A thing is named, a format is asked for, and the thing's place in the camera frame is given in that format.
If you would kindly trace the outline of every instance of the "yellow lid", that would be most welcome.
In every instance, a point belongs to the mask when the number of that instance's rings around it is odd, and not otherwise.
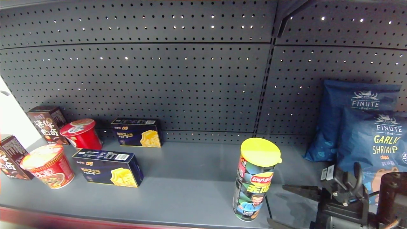
[[[246,139],[242,143],[240,152],[248,162],[261,167],[269,167],[282,162],[280,149],[266,139]]]

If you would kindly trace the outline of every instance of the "pringles-style chip can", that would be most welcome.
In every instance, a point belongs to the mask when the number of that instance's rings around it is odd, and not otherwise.
[[[63,153],[63,146],[57,144],[44,145],[31,151],[21,160],[20,167],[51,189],[62,188],[75,177]]]
[[[274,167],[281,162],[280,150],[266,139],[249,138],[242,143],[233,197],[233,210],[239,219],[253,221],[258,216]]]
[[[95,125],[93,119],[76,120],[61,128],[61,135],[78,149],[101,150],[102,141],[96,134]]]

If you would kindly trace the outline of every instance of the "noodle cup lid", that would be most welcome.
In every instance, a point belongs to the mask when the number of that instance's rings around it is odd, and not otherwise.
[[[50,144],[38,147],[26,155],[20,162],[20,167],[25,170],[35,169],[44,166],[63,152],[63,146]]]
[[[257,166],[269,167],[282,162],[280,149],[266,139],[246,139],[240,151],[245,160]]]
[[[61,135],[65,137],[75,136],[95,127],[96,122],[93,119],[80,119],[66,124],[61,128]]]

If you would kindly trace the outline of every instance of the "chip bag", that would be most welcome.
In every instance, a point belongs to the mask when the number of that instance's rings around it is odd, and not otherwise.
[[[358,161],[369,193],[380,189],[384,174],[407,172],[407,113],[345,108],[340,135],[337,165],[353,173]],[[378,200],[377,195],[369,202]]]
[[[343,108],[393,111],[400,89],[401,85],[325,80],[317,133],[304,158],[314,162],[334,161]]]

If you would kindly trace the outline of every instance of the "brown box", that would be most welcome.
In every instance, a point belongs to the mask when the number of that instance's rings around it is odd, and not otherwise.
[[[28,152],[14,135],[2,134],[0,138],[0,167],[9,178],[31,180],[34,176],[20,168],[20,162]]]
[[[66,125],[66,120],[58,106],[37,106],[29,110],[27,115],[48,144],[69,145],[59,133],[59,129]]]

